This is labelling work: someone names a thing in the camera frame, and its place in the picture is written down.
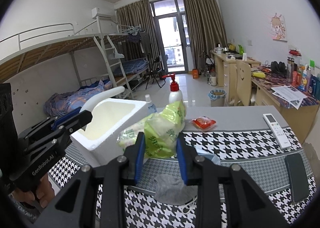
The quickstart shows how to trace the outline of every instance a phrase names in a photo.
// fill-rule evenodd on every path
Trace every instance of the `black phone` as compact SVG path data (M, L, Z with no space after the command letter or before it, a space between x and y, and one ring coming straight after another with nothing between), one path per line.
M299 153L287 155L284 161L287 166L289 176L291 202L296 204L309 196L306 169Z

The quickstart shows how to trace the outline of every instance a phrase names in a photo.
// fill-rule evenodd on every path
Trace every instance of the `desk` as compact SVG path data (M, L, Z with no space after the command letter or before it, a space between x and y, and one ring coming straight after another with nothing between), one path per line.
M300 143L304 143L316 118L319 101L309 96L303 100L297 110L287 101L274 96L272 94L274 92L271 89L272 87L289 85L284 77L279 77L279 75L274 73L266 74L265 79L252 77L252 83L257 86L255 105L273 105L290 125Z
M226 99L230 103L236 96L236 61L227 59L226 54L217 54L211 51L211 56L214 57L217 83L219 87L223 87L226 91ZM246 63L252 66L259 66L261 62L250 59Z
M272 113L288 136L291 147L286 151L279 149L270 128L262 114ZM213 131L196 130L189 121L206 115L217 121ZM282 213L288 223L298 217L316 191L316 183L307 157L287 122L273 106L261 107L189 107L186 126L183 130L185 141L194 147L220 157L222 166L238 163L267 194L271 202ZM77 148L71 144L67 156L61 159L49 175L59 187L63 187L74 173L85 164ZM299 153L303 158L309 182L309 196L296 205L291 205L289 178L284 157ZM194 227L195 208L187 215L181 208L162 204L154 200L156 189L154 178L158 174L180 177L179 163L175 158L148 159L142 169L140 182L136 187L124 191L125 211L128 227ZM96 208L97 218L101 214L102 188L98 190ZM222 226L227 227L224 191L220 189Z

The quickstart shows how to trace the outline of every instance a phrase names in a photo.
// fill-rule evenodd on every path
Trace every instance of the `trash can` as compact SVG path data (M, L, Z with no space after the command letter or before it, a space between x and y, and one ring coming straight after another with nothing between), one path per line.
M213 89L208 96L211 100L211 107L224 106L226 92L223 89Z

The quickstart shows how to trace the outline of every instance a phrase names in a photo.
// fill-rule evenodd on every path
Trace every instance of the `brown curtain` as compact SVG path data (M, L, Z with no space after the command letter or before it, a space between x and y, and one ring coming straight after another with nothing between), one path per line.
M151 41L151 60L160 55L159 45L156 38L155 23L152 18L149 0L141 0L117 9L119 24L138 26L149 34ZM124 45L127 60L142 58L140 44L126 42Z
M216 0L183 1L188 20L193 63L195 68L199 69L198 57L202 51L210 55L210 50L214 49L218 43L226 47L226 31Z

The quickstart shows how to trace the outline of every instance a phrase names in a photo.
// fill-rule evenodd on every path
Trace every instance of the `headphones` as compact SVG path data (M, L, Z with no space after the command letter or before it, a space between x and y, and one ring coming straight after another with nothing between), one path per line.
M272 61L271 62L271 71L273 73L277 73L277 74L281 74L281 75L285 75L287 73L286 69L285 69L285 64L283 62L276 62L276 61Z

